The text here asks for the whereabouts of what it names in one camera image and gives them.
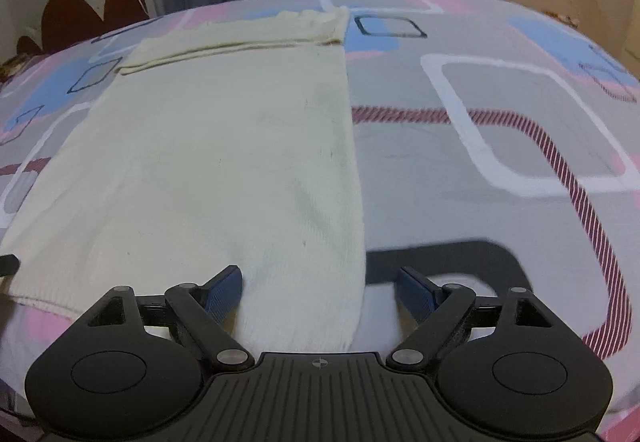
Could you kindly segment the floral striped pillow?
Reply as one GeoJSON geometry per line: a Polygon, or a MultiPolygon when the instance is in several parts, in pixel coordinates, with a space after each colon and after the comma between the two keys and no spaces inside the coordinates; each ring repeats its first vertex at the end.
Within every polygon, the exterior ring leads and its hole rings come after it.
{"type": "Polygon", "coordinates": [[[30,54],[20,53],[2,63],[0,66],[0,84],[5,84],[18,75],[31,59],[32,56],[30,54]]]}

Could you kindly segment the cream knit sweater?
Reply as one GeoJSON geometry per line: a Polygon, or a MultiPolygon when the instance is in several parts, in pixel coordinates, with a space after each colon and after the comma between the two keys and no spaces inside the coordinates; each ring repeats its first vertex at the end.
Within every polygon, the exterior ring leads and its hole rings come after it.
{"type": "Polygon", "coordinates": [[[3,237],[13,300],[77,318],[243,275],[235,337],[343,351],[364,289],[346,8],[146,39],[38,176],[3,237]]]}

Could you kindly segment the patterned grey pink bedsheet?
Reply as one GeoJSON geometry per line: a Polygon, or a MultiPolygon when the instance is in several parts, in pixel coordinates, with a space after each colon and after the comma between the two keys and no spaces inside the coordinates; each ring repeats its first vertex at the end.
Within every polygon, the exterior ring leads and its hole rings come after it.
{"type": "MultiPolygon", "coordinates": [[[[1,240],[72,131],[146,39],[346,8],[364,232],[343,351],[400,339],[403,266],[481,295],[530,290],[605,362],[611,413],[639,403],[639,83],[597,43],[501,0],[244,0],[132,24],[52,54],[1,92],[1,240]]],[[[77,318],[1,285],[1,381],[77,318]]]]}

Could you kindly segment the red white scalloped headboard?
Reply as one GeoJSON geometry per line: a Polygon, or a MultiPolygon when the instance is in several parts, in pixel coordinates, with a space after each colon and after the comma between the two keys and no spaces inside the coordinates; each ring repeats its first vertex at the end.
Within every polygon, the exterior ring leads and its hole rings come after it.
{"type": "Polygon", "coordinates": [[[15,52],[49,55],[156,17],[154,0],[48,0],[39,25],[17,37],[15,52]]]}

